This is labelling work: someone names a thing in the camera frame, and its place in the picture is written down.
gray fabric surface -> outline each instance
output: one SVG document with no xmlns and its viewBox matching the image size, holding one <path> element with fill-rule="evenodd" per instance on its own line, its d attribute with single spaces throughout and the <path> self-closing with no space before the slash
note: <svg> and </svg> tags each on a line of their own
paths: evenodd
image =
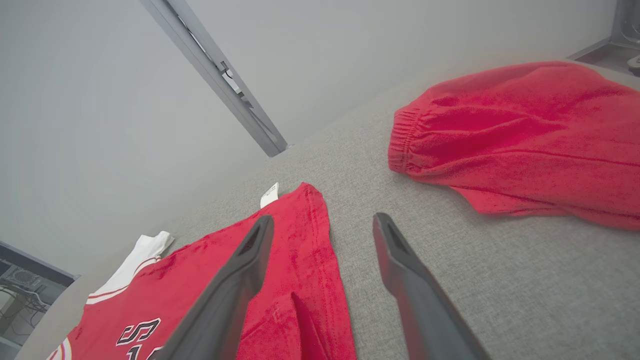
<svg viewBox="0 0 640 360">
<path fill-rule="evenodd" d="M 638 79 L 601 72 L 640 89 Z M 251 215 L 276 181 L 281 194 L 304 181 L 327 204 L 360 359 L 407 358 L 399 312 L 378 270 L 377 211 L 394 218 L 494 359 L 639 358 L 639 233 L 571 217 L 488 218 L 448 188 L 387 168 L 393 113 L 444 78 L 416 75 L 165 224 L 161 228 L 176 236 L 170 250 Z M 48 355 L 77 324 L 89 292 L 126 254 L 72 285 L 18 359 Z"/>
</svg>

clothing tag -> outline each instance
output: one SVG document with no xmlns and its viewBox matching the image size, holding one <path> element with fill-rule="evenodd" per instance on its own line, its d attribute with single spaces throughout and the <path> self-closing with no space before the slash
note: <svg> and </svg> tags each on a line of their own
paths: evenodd
<svg viewBox="0 0 640 360">
<path fill-rule="evenodd" d="M 260 198 L 260 209 L 276 200 L 278 200 L 278 183 L 273 184 L 273 186 Z"/>
</svg>

red fabric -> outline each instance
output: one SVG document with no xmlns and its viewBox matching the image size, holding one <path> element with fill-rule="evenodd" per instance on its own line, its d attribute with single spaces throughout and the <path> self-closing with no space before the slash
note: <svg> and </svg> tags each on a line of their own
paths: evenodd
<svg viewBox="0 0 640 360">
<path fill-rule="evenodd" d="M 73 360 L 147 359 L 266 214 L 274 219 L 271 255 L 264 285 L 249 303 L 237 359 L 355 360 L 326 206 L 309 184 L 145 267 L 117 296 L 86 305 L 80 324 L 52 358 L 70 359 L 72 353 Z"/>
<path fill-rule="evenodd" d="M 388 163 L 480 213 L 640 230 L 640 93 L 560 61 L 440 83 L 396 112 Z"/>
</svg>

printed number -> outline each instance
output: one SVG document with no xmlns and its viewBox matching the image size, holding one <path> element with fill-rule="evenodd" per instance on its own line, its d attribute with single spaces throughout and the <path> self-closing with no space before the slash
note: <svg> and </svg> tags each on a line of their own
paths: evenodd
<svg viewBox="0 0 640 360">
<path fill-rule="evenodd" d="M 160 321 L 160 318 L 156 318 L 150 321 L 140 322 L 138 325 L 125 327 L 122 335 L 120 335 L 120 338 L 116 341 L 116 346 L 119 347 L 120 345 L 130 344 L 134 341 L 139 342 L 149 339 L 149 336 L 151 336 L 158 325 L 160 325 Z M 132 346 L 129 351 L 127 351 L 127 360 L 138 360 L 138 354 L 141 348 L 142 344 Z M 162 347 L 154 348 L 151 354 L 147 356 L 147 360 L 156 360 L 160 349 L 162 349 Z"/>
<path fill-rule="evenodd" d="M 129 356 L 128 360 L 138 360 L 138 353 L 140 352 L 140 348 L 142 345 L 136 345 L 127 351 L 127 355 Z M 151 354 L 147 356 L 147 360 L 156 360 L 158 355 L 160 354 L 160 349 L 162 347 L 157 347 L 151 351 Z"/>
</svg>

red basketball jersey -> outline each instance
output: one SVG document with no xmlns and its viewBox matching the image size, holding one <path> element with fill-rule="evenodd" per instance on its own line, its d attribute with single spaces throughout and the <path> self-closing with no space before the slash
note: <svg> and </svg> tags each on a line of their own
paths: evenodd
<svg viewBox="0 0 640 360">
<path fill-rule="evenodd" d="M 147 261 L 126 288 L 92 294 L 80 324 L 49 359 L 155 358 L 255 221 L 267 214 L 274 220 L 271 255 L 264 285 L 249 303 L 237 358 L 356 359 L 326 205 L 304 183 L 245 220 Z"/>
</svg>

